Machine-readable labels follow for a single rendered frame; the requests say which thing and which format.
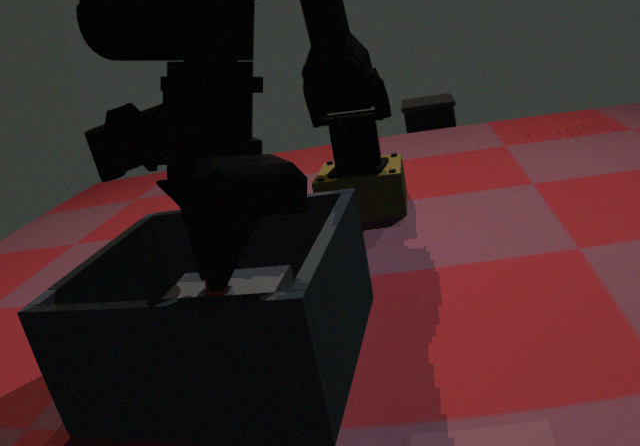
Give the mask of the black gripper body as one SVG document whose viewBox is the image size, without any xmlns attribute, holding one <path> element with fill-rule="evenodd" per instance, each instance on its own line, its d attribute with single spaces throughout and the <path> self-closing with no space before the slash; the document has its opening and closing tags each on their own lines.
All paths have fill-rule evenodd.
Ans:
<svg viewBox="0 0 640 446">
<path fill-rule="evenodd" d="M 201 220 L 307 210 L 307 177 L 293 162 L 262 154 L 262 141 L 253 138 L 253 93 L 263 93 L 254 62 L 168 61 L 167 69 L 160 92 L 171 101 L 175 84 L 187 96 L 195 161 L 174 164 L 171 153 L 144 167 L 167 165 L 167 181 L 186 185 L 188 207 Z"/>
</svg>

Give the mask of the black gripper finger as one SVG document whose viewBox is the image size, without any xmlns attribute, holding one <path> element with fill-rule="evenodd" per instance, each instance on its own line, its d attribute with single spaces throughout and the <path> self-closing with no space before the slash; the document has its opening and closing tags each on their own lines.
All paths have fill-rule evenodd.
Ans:
<svg viewBox="0 0 640 446">
<path fill-rule="evenodd" d="M 167 193 L 171 199 L 186 197 L 186 185 L 174 186 L 170 184 L 167 180 L 161 180 L 161 181 L 157 181 L 157 186 L 160 187 L 165 193 Z M 205 281 L 204 264 L 203 264 L 202 254 L 201 254 L 201 248 L 200 248 L 196 223 L 189 215 L 185 213 L 185 211 L 182 208 L 180 209 L 186 225 L 187 235 L 189 238 L 189 242 L 191 245 L 191 249 L 193 252 L 199 277 L 202 281 Z"/>
<path fill-rule="evenodd" d="M 196 223 L 209 289 L 213 292 L 226 290 L 261 217 L 223 221 L 201 220 L 189 209 L 186 197 L 173 200 Z"/>
</svg>

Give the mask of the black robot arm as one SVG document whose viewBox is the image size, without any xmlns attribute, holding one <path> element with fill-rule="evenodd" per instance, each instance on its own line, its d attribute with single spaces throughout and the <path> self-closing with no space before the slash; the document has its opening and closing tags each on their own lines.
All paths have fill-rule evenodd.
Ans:
<svg viewBox="0 0 640 446">
<path fill-rule="evenodd" d="M 303 93 L 313 127 L 329 126 L 327 176 L 379 174 L 389 162 L 375 123 L 391 117 L 384 81 L 349 31 L 343 0 L 300 2 L 311 44 Z M 76 12 L 89 48 L 111 61 L 254 60 L 255 0 L 80 0 Z M 167 96 L 142 111 L 132 103 L 108 110 L 105 124 L 85 132 L 103 182 L 171 153 L 174 164 L 194 163 L 187 96 L 175 84 Z"/>
</svg>

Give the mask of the red peg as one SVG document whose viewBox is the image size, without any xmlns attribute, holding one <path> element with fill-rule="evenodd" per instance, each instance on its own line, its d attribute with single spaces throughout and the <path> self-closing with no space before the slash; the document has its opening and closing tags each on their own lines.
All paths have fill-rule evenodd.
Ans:
<svg viewBox="0 0 640 446">
<path fill-rule="evenodd" d="M 206 292 L 206 297 L 208 296 L 220 296 L 220 295 L 225 295 L 226 294 L 226 290 L 224 291 L 211 291 L 208 287 L 207 284 L 207 279 L 206 279 L 206 275 L 205 275 L 205 292 Z"/>
</svg>

